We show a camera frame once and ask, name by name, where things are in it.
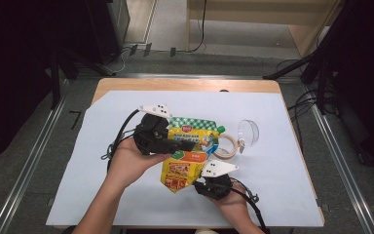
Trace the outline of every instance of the wrist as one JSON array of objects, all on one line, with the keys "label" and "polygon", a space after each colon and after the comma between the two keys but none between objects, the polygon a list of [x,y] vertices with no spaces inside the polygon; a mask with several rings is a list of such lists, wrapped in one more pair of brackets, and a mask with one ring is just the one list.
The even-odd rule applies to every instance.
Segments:
[{"label": "wrist", "polygon": [[110,176],[107,176],[101,185],[101,189],[111,198],[121,197],[126,187],[127,186],[123,182],[118,179],[113,179]]},{"label": "wrist", "polygon": [[260,228],[254,224],[248,214],[232,215],[228,218],[228,221],[240,234],[263,233]]}]

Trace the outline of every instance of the white table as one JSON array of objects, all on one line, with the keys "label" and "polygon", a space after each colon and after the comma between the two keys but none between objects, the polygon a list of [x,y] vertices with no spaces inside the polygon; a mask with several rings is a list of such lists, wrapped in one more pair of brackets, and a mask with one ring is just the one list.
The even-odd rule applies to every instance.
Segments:
[{"label": "white table", "polygon": [[[121,91],[106,93],[116,89]],[[221,89],[231,92],[211,92]],[[241,168],[230,176],[259,195],[257,206],[267,226],[323,226],[315,190],[276,82],[103,79],[94,101],[86,112],[47,225],[69,226],[79,222],[105,178],[107,162],[100,160],[100,156],[105,154],[125,119],[141,104],[166,103],[174,116],[214,120],[225,126],[226,133],[232,136],[237,135],[242,119],[253,120],[258,125],[260,138],[253,147],[234,158],[233,163]],[[139,124],[142,116],[142,113],[135,115],[128,129]],[[193,186],[176,194],[167,190],[160,183],[161,166],[151,168],[126,189],[114,225],[126,228],[230,227]],[[252,209],[249,210],[258,223]]]}]

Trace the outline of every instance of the food package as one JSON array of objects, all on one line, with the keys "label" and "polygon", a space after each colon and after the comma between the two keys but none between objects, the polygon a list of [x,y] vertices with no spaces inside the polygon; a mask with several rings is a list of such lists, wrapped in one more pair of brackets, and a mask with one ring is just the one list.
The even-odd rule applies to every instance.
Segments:
[{"label": "food package", "polygon": [[214,121],[173,117],[169,121],[168,139],[190,140],[196,145],[191,152],[176,151],[163,162],[161,182],[173,193],[200,177],[207,157],[218,147],[218,136],[224,127]]}]

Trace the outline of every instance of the black stand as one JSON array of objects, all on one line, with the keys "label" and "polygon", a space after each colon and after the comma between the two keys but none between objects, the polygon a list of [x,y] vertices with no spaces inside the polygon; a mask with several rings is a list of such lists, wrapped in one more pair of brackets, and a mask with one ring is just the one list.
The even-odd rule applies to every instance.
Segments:
[{"label": "black stand", "polygon": [[66,78],[69,80],[76,80],[78,77],[78,70],[75,67],[72,60],[77,60],[83,65],[89,67],[93,71],[97,72],[102,76],[111,76],[105,70],[98,67],[93,62],[86,58],[80,57],[78,54],[74,53],[72,50],[64,48],[53,49],[53,54],[51,56],[51,80],[52,80],[52,90],[53,90],[53,104],[51,109],[54,109],[60,101],[60,86],[59,86],[59,71],[60,68],[65,74]]},{"label": "black stand", "polygon": [[354,1],[346,1],[342,11],[339,13],[338,17],[334,21],[333,25],[329,28],[329,31],[324,36],[323,40],[318,45],[318,48],[307,55],[304,58],[292,63],[291,65],[285,67],[284,69],[267,76],[263,76],[265,80],[277,80],[283,75],[289,73],[290,71],[299,68],[304,64],[308,64],[306,69],[303,71],[300,79],[303,84],[311,84],[315,78],[318,76],[318,109],[322,115],[324,115],[324,92],[326,88],[326,81],[331,72],[329,70],[329,56],[327,55],[330,45],[335,40],[335,35],[340,33],[343,25],[343,21],[347,19],[352,13],[355,3]]}]

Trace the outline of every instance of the orange logo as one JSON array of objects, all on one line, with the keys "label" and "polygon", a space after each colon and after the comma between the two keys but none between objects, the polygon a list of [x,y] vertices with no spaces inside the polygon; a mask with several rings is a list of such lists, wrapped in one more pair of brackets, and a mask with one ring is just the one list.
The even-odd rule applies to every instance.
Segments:
[{"label": "orange logo", "polygon": [[191,127],[191,125],[183,125],[183,127],[181,127],[181,130],[184,133],[190,133],[193,130],[193,127]]}]

